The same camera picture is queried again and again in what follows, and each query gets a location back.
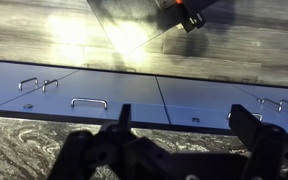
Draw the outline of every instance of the cabinet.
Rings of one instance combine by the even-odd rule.
[[[263,97],[288,100],[285,89],[267,88],[264,94],[264,90],[256,91],[259,89],[256,86],[174,78],[158,78],[158,82],[174,125],[229,129],[227,115],[231,106],[241,104],[249,112],[261,114],[263,122],[276,124],[288,132],[288,111],[279,113],[277,106],[257,101]]]
[[[288,132],[288,104],[284,104],[282,111],[278,112],[277,105],[270,102],[261,104],[257,101],[257,99],[264,98],[268,98],[277,103],[279,103],[282,99],[288,101],[288,89],[236,84],[234,86],[253,97],[253,100],[247,103],[249,111],[261,113],[263,115],[263,122],[276,124],[283,127]]]
[[[229,129],[232,104],[250,96],[230,84],[158,77],[171,123],[181,126]]]
[[[60,79],[75,71],[77,70],[0,63],[0,105],[41,87],[44,80]],[[19,90],[21,81],[33,77],[39,80],[38,85],[35,81],[27,82]]]
[[[76,101],[73,98],[103,100],[103,103]],[[117,120],[122,105],[132,105],[132,120],[169,124],[156,78],[80,70],[50,84],[46,91],[31,92],[0,106],[0,110]],[[23,108],[31,104],[32,108]]]

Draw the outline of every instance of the wooden floor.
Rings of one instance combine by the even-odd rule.
[[[204,16],[121,55],[86,0],[0,0],[0,59],[288,86],[288,1],[221,0]]]

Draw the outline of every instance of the black object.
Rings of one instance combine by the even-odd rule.
[[[288,166],[288,134],[262,124],[241,105],[233,105],[229,125],[250,158],[228,153],[170,154],[149,139],[130,132],[131,106],[124,105],[118,123],[104,125],[93,136],[74,132],[67,140],[49,175],[50,180],[88,180],[98,166],[109,165],[120,179],[271,180]]]

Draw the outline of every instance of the glossy cabinet surface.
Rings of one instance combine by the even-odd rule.
[[[258,101],[260,93],[256,96],[244,87],[216,82],[173,78],[158,78],[158,82],[174,125],[229,129],[227,117],[231,106],[241,104],[249,112],[260,114],[263,122],[276,124],[288,132],[288,111],[278,112],[278,106],[262,104]]]
[[[103,100],[103,103],[76,101],[73,98]],[[23,109],[25,104],[33,108]],[[15,99],[0,110],[80,116],[117,120],[123,104],[132,105],[132,120],[168,124],[165,108],[155,77],[80,70],[50,84],[46,91],[36,90]]]
[[[0,105],[40,88],[44,80],[60,79],[76,71],[65,68],[0,63]],[[22,90],[19,90],[19,83],[31,78],[37,78],[38,84],[30,81],[23,84]]]
[[[253,101],[249,101],[248,103],[250,111],[261,113],[263,115],[263,122],[276,124],[283,127],[288,132],[288,104],[284,103],[282,110],[279,112],[278,105],[269,101],[266,101],[263,104],[257,101],[258,99],[264,98],[272,100],[276,103],[279,103],[283,99],[288,101],[288,89],[250,85],[234,86],[253,97]]]

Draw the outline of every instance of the granite surface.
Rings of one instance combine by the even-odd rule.
[[[93,134],[100,126],[0,117],[0,180],[46,179],[66,136],[77,130]],[[149,129],[132,129],[170,152],[230,152],[248,154],[237,137]],[[92,179],[117,179],[98,168]]]

